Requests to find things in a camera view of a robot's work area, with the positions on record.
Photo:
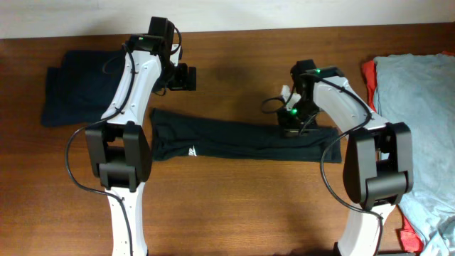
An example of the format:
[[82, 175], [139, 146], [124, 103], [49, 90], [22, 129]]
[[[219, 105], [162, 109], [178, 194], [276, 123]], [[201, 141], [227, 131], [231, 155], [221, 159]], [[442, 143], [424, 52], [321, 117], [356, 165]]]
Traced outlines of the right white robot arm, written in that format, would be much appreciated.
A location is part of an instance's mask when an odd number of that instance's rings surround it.
[[387, 217], [413, 187], [412, 135], [403, 122], [392, 123], [377, 114], [349, 85], [335, 66], [317, 68], [301, 60], [290, 70], [291, 87], [282, 88], [277, 110], [286, 137], [315, 132], [316, 116], [324, 111], [348, 140], [343, 184], [349, 197], [341, 199], [321, 178], [328, 192], [349, 209], [346, 227], [333, 246], [341, 256], [379, 255]]

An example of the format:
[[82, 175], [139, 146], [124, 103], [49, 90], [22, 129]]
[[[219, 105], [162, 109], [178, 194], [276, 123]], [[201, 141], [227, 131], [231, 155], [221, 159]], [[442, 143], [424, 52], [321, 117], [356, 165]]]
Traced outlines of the dark green t-shirt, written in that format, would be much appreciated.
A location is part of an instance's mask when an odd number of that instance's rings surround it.
[[275, 161], [321, 160], [337, 136], [333, 127], [321, 127], [302, 137], [285, 138], [276, 125], [255, 125], [186, 116], [155, 108], [152, 156], [165, 161], [176, 156]]

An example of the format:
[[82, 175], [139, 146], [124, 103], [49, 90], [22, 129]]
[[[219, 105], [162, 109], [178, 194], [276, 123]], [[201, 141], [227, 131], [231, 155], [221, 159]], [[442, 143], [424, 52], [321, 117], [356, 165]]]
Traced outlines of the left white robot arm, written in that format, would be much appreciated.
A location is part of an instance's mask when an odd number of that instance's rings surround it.
[[173, 36], [133, 35], [123, 45], [122, 75], [100, 121], [85, 129], [92, 171], [107, 197], [113, 255], [148, 255], [144, 237], [145, 183], [151, 147], [143, 123], [154, 90], [184, 89], [188, 68]]

